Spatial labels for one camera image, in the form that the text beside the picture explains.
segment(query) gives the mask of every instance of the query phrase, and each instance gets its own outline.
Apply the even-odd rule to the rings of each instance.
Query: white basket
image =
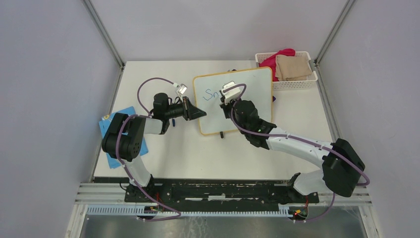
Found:
[[[258,53],[255,54],[255,61],[257,63],[263,62],[268,57],[272,56],[275,53]],[[311,60],[311,57],[309,56],[309,53],[306,51],[296,51],[295,56],[297,57],[305,57],[308,61]],[[316,81],[318,80],[318,75],[315,71],[312,72],[311,75],[306,77],[305,81],[279,81],[279,82],[273,82],[273,90],[279,91],[279,90],[298,90],[298,89],[306,89],[312,87],[312,85],[316,84]]]

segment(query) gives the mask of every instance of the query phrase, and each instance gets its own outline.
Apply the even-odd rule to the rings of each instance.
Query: gray wall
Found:
[[[420,1],[357,1],[321,62],[385,237],[419,237]]]
[[[0,2],[0,237],[63,237],[118,67],[79,0]]]
[[[315,57],[346,0],[92,0],[124,60]]]

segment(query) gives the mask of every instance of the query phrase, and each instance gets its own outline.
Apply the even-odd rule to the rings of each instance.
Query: metal floor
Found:
[[[310,217],[325,210],[311,207]],[[293,224],[286,218],[186,217],[144,223],[134,216],[87,215],[81,238],[366,238],[358,207],[334,207],[324,218]]]

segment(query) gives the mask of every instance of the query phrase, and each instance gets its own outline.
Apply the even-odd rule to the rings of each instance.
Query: red cloth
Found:
[[[272,56],[265,59],[262,63],[260,63],[260,67],[270,67],[271,71],[273,72],[273,82],[278,82],[278,78],[275,76],[275,57],[276,55],[284,55],[284,56],[295,56],[296,51],[294,49],[284,49],[280,50],[279,52],[273,54]]]

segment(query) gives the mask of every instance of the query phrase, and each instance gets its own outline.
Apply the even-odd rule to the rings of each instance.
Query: white tabletop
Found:
[[[121,79],[113,111],[134,106],[136,113],[146,113],[137,102],[137,89],[151,77],[162,77],[184,83],[185,93],[194,103],[192,80],[195,76],[226,72],[230,69],[253,68],[248,60],[229,61],[129,61]],[[175,88],[153,80],[142,88],[140,99],[152,108],[153,96],[165,92],[174,98]],[[304,90],[274,91],[273,122],[278,127],[304,137],[331,141],[321,98],[316,86]],[[142,156],[146,168],[156,178],[190,179],[290,179],[297,172],[317,169],[292,155],[252,146],[239,132],[203,136],[198,121],[176,119],[165,135],[145,135],[149,153]],[[105,152],[101,151],[95,177],[127,177],[119,167],[110,169]]]

